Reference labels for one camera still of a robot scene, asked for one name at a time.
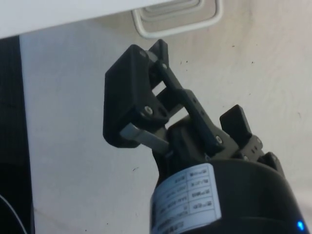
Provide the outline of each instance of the white label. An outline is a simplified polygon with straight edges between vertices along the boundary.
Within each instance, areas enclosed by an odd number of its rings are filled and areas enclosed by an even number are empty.
[[[214,168],[204,163],[163,181],[152,198],[152,234],[178,234],[221,218]]]

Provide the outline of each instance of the white wall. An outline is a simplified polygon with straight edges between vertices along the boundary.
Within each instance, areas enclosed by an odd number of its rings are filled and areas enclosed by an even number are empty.
[[[244,108],[310,224],[311,22],[309,0],[228,0],[216,26],[165,38],[172,70],[215,123]],[[154,42],[129,12],[21,37],[36,233],[148,233],[156,164],[144,147],[108,145],[102,115],[107,69],[130,44]]]

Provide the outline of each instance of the blue led light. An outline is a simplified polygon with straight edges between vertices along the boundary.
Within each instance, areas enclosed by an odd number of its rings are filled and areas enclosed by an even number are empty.
[[[304,230],[304,224],[303,224],[303,222],[298,221],[298,222],[297,222],[297,227],[298,227],[299,230],[303,231],[303,230]]]

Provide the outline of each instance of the black panel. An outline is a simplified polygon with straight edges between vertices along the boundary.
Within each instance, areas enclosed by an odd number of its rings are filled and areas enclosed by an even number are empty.
[[[0,194],[15,209],[27,232],[34,234],[19,37],[0,40]],[[0,233],[21,233],[1,200],[0,217]]]

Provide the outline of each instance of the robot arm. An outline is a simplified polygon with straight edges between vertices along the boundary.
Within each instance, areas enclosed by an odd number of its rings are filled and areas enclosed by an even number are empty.
[[[166,88],[155,96],[161,82]],[[181,108],[188,116],[168,129]],[[168,46],[130,46],[105,75],[105,140],[153,151],[151,233],[308,234],[278,158],[262,151],[236,105],[216,127],[169,66]]]

